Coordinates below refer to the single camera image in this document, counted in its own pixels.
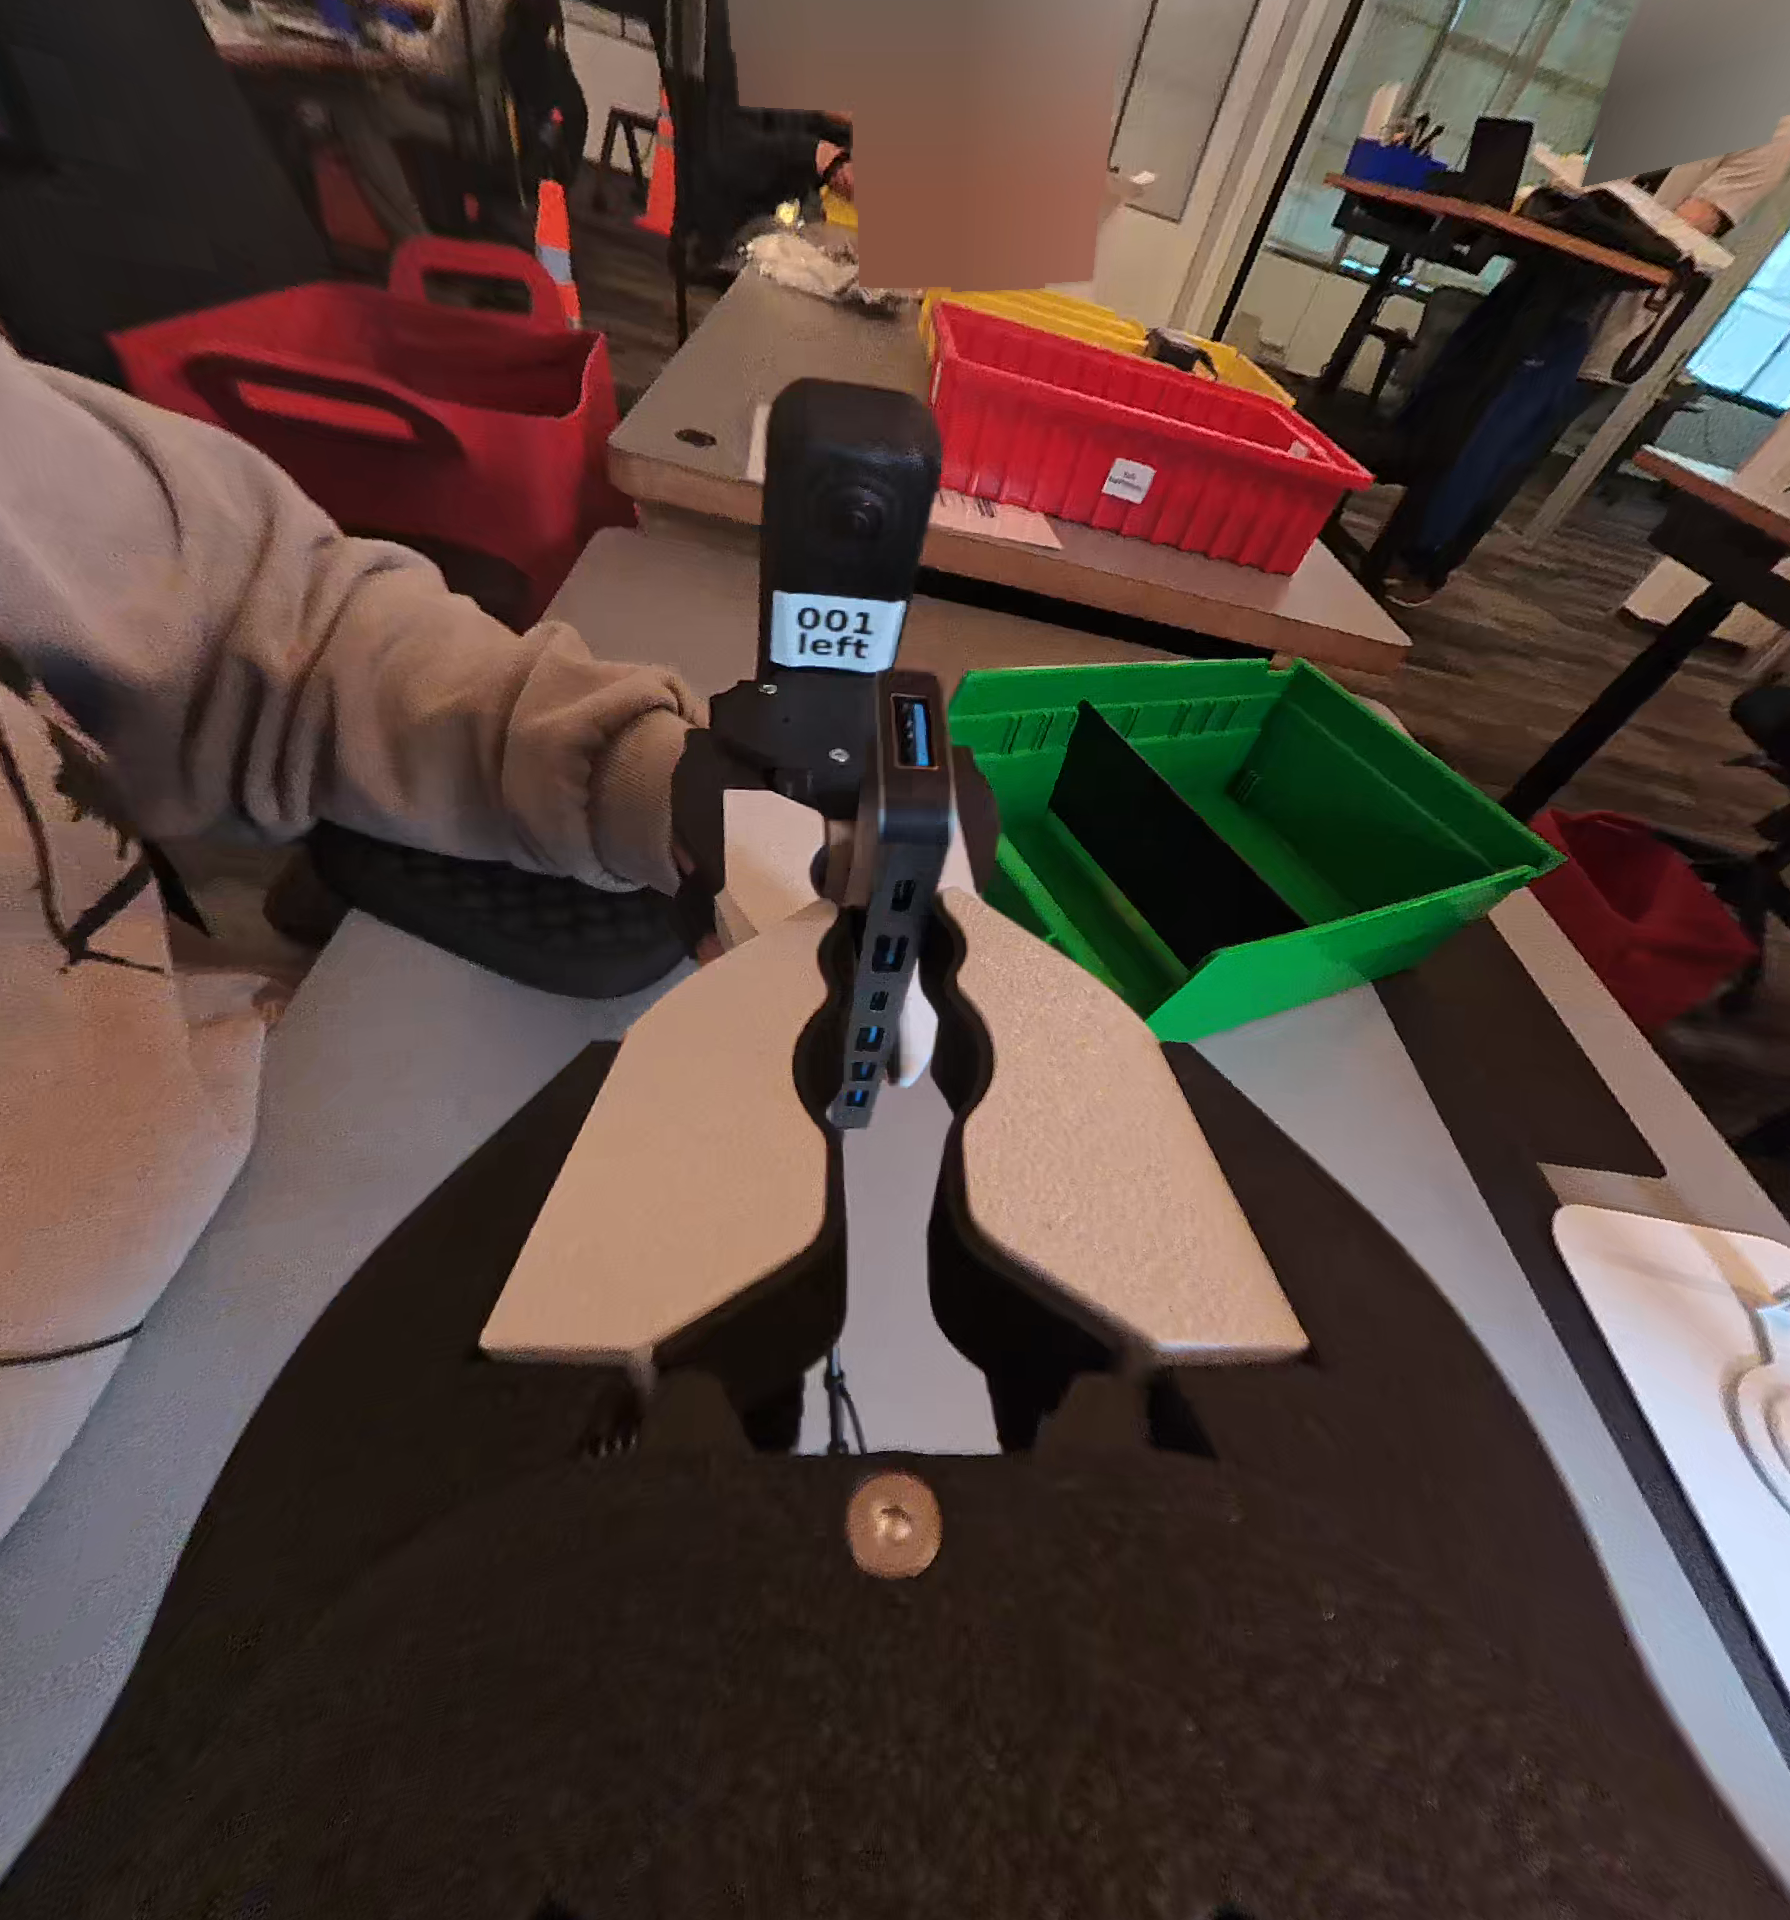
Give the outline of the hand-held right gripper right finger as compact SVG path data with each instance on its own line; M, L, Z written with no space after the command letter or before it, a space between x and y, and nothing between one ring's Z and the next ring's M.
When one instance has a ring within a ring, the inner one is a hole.
M1081 1379L1286 1364L1309 1333L1164 1041L1104 981L964 887L924 953L949 1109L930 1310L1027 1452Z

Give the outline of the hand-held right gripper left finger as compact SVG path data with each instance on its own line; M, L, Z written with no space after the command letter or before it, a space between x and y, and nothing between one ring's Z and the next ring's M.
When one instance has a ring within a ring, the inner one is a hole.
M839 1091L850 926L812 902L682 978L620 1038L479 1333L499 1364L715 1382L789 1453L847 1305Z

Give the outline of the grey usb adapter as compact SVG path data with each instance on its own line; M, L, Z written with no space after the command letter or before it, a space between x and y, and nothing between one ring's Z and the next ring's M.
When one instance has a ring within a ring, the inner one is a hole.
M830 1123L843 1134L869 1123L900 1065L902 1023L958 822L953 748L934 674L896 668L880 679L873 748L839 892L850 970Z

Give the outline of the green plastic bin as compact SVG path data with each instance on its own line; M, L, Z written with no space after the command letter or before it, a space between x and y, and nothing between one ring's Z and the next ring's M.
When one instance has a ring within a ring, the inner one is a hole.
M1105 719L1306 921L1184 970L1049 816L1078 705ZM1170 1043L1411 970L1561 866L1532 828L1306 662L975 671L947 707L997 803L985 900Z

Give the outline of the yellow plastic bin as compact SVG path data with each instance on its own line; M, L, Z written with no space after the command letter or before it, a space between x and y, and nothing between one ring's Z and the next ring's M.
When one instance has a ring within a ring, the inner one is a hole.
M917 333L924 343L929 360L935 358L935 309L962 307L988 317L1003 317L1025 325L1033 333L1062 338L1123 358L1141 358L1146 361L1167 365L1175 372L1187 372L1197 378L1221 384L1227 389L1246 392L1258 398L1295 408L1295 398L1270 378L1243 353L1204 341L1202 334L1180 333L1179 328L1144 325L1115 314L1108 307L1081 300L1071 293L1054 290L1030 291L947 291L930 290L917 320Z

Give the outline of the red ribbed crate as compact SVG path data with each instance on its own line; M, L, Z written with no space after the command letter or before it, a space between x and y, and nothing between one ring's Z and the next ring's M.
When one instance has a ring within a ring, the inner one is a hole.
M949 493L1293 576L1370 472L1289 405L977 307L930 311Z

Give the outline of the black bin divider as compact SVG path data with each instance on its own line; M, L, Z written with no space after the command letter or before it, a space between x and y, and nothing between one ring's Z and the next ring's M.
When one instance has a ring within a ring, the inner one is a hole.
M1049 816L1187 973L1309 927L1088 702L1077 707Z

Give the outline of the red tote bag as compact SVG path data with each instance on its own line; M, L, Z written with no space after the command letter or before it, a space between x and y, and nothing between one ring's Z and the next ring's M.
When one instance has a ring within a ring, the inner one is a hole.
M431 558L512 631L640 512L611 476L606 334L529 253L405 240L387 286L303 282L108 338L124 387L268 455L356 540Z

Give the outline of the red plastic bin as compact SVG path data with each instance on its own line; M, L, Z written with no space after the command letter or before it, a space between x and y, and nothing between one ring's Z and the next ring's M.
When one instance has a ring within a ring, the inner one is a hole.
M1561 858L1536 900L1640 1031L1688 1018L1752 963L1739 921L1643 821L1546 809L1531 828Z

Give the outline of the person's grey hoodie torso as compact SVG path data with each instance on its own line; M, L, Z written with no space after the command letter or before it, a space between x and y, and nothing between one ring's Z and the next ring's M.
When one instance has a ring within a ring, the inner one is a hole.
M254 978L183 981L158 826L64 707L115 586L99 424L0 338L0 1544L256 1131Z

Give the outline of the white board stand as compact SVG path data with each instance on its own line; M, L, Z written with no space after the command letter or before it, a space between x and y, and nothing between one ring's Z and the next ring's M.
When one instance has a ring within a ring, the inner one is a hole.
M1552 1236L1790 1710L1790 1245L1592 1205Z

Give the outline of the wooden standing desk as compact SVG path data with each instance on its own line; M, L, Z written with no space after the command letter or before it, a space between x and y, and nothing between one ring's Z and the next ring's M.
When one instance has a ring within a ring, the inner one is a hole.
M1378 398L1395 368L1401 347L1400 334L1383 325L1388 300L1401 290L1411 268L1452 268L1457 273L1481 273L1497 259L1523 263L1547 257L1566 263L1592 277L1593 285L1665 290L1677 285L1678 257L1654 259L1648 253L1626 253L1598 246L1593 237L1570 233L1555 224L1525 219L1507 206L1481 205L1422 188L1397 188L1389 182L1357 180L1331 172L1327 188L1342 194L1337 228L1346 237L1365 237L1383 246L1354 317L1338 334L1337 350L1315 377L1315 396L1337 396L1354 372L1363 345L1383 341L1385 360L1370 389Z

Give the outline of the wooden desk black legs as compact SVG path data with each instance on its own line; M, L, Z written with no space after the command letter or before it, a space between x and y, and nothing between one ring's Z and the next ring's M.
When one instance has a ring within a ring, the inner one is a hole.
M1637 455L1637 467L1666 489L1652 549L1701 587L1507 788L1502 809L1518 822L1546 810L1711 643L1730 611L1757 611L1790 637L1790 493L1734 483L1654 447Z

